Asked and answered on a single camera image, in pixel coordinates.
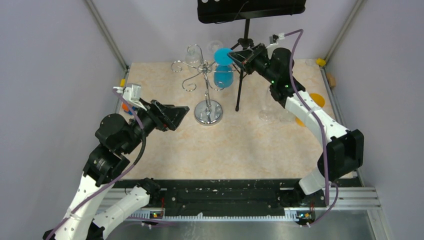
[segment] orange disc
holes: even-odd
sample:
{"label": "orange disc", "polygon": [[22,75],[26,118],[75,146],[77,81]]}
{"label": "orange disc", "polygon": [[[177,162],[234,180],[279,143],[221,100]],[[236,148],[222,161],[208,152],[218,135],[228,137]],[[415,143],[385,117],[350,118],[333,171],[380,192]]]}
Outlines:
{"label": "orange disc", "polygon": [[305,124],[298,117],[296,117],[295,121],[299,126],[305,127]]}
{"label": "orange disc", "polygon": [[321,108],[324,107],[324,105],[326,104],[326,100],[318,93],[311,93],[309,94],[309,96]]}
{"label": "orange disc", "polygon": [[127,113],[130,111],[125,103],[122,103],[122,109]]}

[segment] white wall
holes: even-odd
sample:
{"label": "white wall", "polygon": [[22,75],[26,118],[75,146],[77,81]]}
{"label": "white wall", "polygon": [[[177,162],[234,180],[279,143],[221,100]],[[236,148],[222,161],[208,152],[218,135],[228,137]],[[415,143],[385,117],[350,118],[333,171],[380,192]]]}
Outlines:
{"label": "white wall", "polygon": [[[249,36],[269,43],[269,36],[304,28],[296,58],[325,57],[356,0],[307,0],[306,10],[293,16],[255,18]],[[184,58],[190,44],[204,49],[212,40],[228,48],[244,34],[244,20],[203,24],[196,0],[95,0],[125,61],[163,62]],[[285,41],[292,48],[295,38]]]}
{"label": "white wall", "polygon": [[329,63],[395,239],[423,239],[424,1],[369,0]]}
{"label": "white wall", "polygon": [[0,1],[0,239],[64,216],[123,70],[82,0]]}

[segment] beige table surface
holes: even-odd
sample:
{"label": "beige table surface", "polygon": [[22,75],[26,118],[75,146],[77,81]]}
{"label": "beige table surface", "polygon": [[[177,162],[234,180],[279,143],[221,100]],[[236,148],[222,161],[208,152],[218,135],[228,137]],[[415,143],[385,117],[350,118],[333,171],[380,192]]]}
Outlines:
{"label": "beige table surface", "polygon": [[[170,65],[169,62],[131,65],[128,83],[141,84],[144,100],[189,106],[190,111],[175,132],[154,130],[148,136],[143,157],[126,179],[302,178],[317,166],[322,148],[307,128],[295,122],[284,124],[259,118],[270,85],[264,78],[254,73],[243,80],[239,112],[235,111],[237,74],[229,88],[212,90],[210,97],[222,105],[223,118],[214,126],[203,126],[194,118],[195,106],[204,99],[203,78],[198,76],[191,81],[197,84],[195,91],[184,91],[182,81],[192,74],[186,68],[174,73]],[[299,59],[293,72],[309,93],[324,97],[324,110],[334,117],[319,67],[308,66],[304,59]],[[273,102],[273,107],[283,112],[277,102]],[[120,113],[130,118],[122,109]],[[128,156],[131,161],[140,146]]]}

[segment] blue cup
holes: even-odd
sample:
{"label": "blue cup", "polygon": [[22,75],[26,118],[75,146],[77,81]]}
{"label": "blue cup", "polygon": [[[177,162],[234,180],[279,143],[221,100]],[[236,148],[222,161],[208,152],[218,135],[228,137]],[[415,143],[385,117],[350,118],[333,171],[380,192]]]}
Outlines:
{"label": "blue cup", "polygon": [[218,88],[228,88],[233,84],[234,74],[230,66],[219,65],[216,67],[213,78],[213,82]]}

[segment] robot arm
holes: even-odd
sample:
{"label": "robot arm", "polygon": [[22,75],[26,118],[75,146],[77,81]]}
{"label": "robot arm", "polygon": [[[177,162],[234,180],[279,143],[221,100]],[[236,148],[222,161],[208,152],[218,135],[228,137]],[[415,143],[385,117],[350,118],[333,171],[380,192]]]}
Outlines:
{"label": "robot arm", "polygon": [[140,98],[141,87],[137,84],[115,89],[123,94],[126,101],[138,107],[136,115],[142,126],[134,119],[128,123],[123,116],[116,113],[103,118],[95,132],[100,144],[88,157],[72,203],[54,232],[50,230],[44,234],[44,240],[106,239],[114,228],[134,211],[146,206],[160,190],[157,184],[145,178],[126,197],[96,215],[113,183],[136,164],[134,162],[125,170],[130,161],[124,154],[131,153],[143,141],[142,154],[146,137],[154,129],[175,131],[190,110],[187,106],[163,105],[156,100],[148,103]]}
{"label": "robot arm", "polygon": [[[328,180],[333,182],[362,166],[364,136],[359,130],[350,131],[333,120],[311,99],[305,87],[294,78],[294,86],[292,85],[289,72],[292,71],[289,68],[291,52],[286,48],[277,47],[278,39],[280,39],[279,36],[274,36],[274,44],[268,48],[261,43],[250,49],[230,52],[228,56],[246,73],[257,72],[264,77],[271,84],[269,90],[273,99],[296,115],[323,145],[322,131],[312,112],[318,116],[326,139]],[[271,49],[273,49],[272,57],[269,58],[268,52]],[[303,106],[294,88],[311,110]],[[324,172],[324,157],[321,155],[317,168],[302,178],[294,188],[293,196],[296,196],[297,202],[302,202],[308,195],[325,186]]]}

